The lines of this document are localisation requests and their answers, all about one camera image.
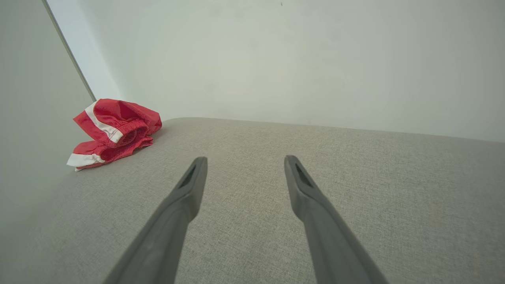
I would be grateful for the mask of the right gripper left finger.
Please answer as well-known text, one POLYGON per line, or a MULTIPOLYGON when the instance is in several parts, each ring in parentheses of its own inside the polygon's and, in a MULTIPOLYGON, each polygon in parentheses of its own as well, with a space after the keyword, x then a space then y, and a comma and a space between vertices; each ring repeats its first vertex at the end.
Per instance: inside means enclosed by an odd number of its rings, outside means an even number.
POLYGON ((197 157, 105 279, 106 284, 173 284, 189 223, 197 216, 208 160, 197 157))

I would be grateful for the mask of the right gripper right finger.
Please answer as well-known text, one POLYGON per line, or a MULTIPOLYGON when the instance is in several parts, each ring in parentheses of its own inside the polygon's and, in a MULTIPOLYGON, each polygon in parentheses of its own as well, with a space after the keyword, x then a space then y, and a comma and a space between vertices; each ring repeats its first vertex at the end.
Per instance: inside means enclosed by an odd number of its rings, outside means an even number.
POLYGON ((302 221, 319 284, 387 280, 296 156, 284 159, 292 210, 302 221))

